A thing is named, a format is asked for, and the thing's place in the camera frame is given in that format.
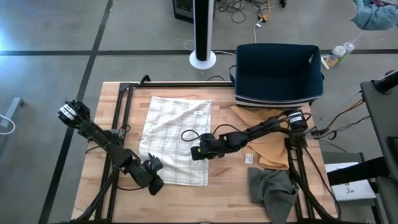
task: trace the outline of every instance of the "navy fabric basket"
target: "navy fabric basket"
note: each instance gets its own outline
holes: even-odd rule
[[[323,93],[320,51],[314,45],[245,44],[236,49],[238,106],[293,108]]]

